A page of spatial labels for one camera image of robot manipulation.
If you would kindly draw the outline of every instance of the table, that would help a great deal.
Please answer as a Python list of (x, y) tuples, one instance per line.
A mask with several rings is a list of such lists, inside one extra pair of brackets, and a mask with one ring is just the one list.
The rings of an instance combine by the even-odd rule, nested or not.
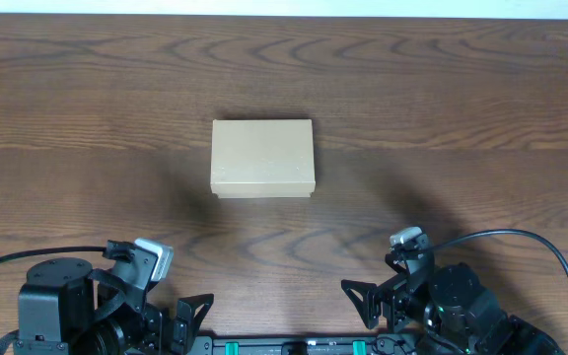
[[(218, 200), (213, 119), (310, 118), (310, 199)], [(212, 292), (218, 335), (360, 333), (343, 278), (383, 282), (389, 235), (545, 235), (568, 258), (568, 22), (0, 15), (0, 255), (151, 238), (152, 302)], [(109, 267), (98, 254), (77, 254)], [(0, 266), (0, 336), (25, 273)], [(542, 245), (465, 261), (568, 352), (568, 283)]]

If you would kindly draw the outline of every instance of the wood grain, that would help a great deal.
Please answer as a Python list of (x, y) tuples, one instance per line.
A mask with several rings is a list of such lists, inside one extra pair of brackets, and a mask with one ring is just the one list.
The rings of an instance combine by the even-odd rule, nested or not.
[[(217, 200), (212, 119), (314, 121), (310, 199)], [(0, 254), (147, 237), (151, 295), (219, 335), (364, 331), (389, 234), (525, 228), (568, 258), (568, 22), (0, 15)], [(109, 266), (98, 255), (82, 255)], [(0, 336), (40, 258), (0, 266)], [(568, 284), (513, 237), (442, 252), (568, 352)]]

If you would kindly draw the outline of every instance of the silver metal part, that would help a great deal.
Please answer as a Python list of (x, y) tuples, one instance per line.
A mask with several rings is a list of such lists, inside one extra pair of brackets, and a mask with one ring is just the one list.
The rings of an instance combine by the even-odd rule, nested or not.
[(135, 245), (157, 256), (157, 263), (155, 264), (153, 275), (150, 280), (153, 282), (159, 282), (165, 279), (166, 275), (168, 275), (170, 264), (173, 261), (173, 256), (175, 255), (173, 247), (147, 240), (145, 238), (138, 238), (135, 240)]
[(420, 229), (420, 227), (405, 228), (402, 231), (391, 236), (390, 243), (392, 247), (395, 245), (402, 245), (422, 234), (423, 232), (422, 229)]

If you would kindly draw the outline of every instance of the white box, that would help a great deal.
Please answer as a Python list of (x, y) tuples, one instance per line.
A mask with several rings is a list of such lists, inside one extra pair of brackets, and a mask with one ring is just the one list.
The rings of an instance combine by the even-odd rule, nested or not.
[(220, 198), (310, 197), (312, 122), (214, 120), (210, 184)]

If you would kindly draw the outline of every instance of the cable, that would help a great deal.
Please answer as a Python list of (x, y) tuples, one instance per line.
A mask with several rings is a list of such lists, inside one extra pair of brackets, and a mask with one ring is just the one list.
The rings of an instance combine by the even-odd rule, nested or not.
[(433, 252), (433, 251), (437, 251), (437, 250), (441, 250), (441, 249), (446, 249), (446, 248), (449, 248), (449, 247), (454, 247), (458, 244), (461, 244), (463, 242), (467, 242), (467, 241), (470, 241), (470, 240), (473, 240), (473, 239), (476, 239), (476, 238), (479, 238), (479, 237), (491, 237), (491, 236), (497, 236), (497, 235), (524, 236), (524, 237), (532, 238), (535, 241), (539, 241), (539, 242), (543, 243), (546, 247), (549, 248), (549, 250), (551, 250), (556, 255), (556, 257), (558, 258), (558, 261), (560, 261), (560, 264), (562, 265), (562, 268), (564, 268), (564, 272), (567, 274), (567, 278), (568, 278), (568, 263), (567, 263), (567, 260), (565, 260), (564, 256), (562, 255), (562, 253), (560, 253), (560, 251), (558, 250), (558, 248), (555, 245), (553, 245), (550, 241), (548, 241), (544, 237), (539, 236), (536, 233), (523, 231), (523, 230), (516, 230), (516, 229), (498, 229), (498, 230), (476, 232), (476, 233), (472, 233), (472, 234), (469, 234), (469, 235), (465, 235), (463, 237), (459, 237), (455, 240), (452, 240), (452, 241), (449, 241), (449, 242), (446, 242), (446, 243), (442, 243), (442, 244), (434, 246), (434, 247), (425, 248), (425, 249), (422, 249), (422, 250), (407, 251), (405, 253), (405, 256), (413, 257), (413, 256), (417, 256), (419, 254), (426, 253), (426, 252)]
[(8, 255), (0, 256), (0, 263), (10, 261), (27, 256), (46, 255), (59, 252), (76, 252), (76, 251), (102, 251), (105, 252), (105, 247), (65, 247), (65, 248), (44, 248), (27, 251), (13, 252)]

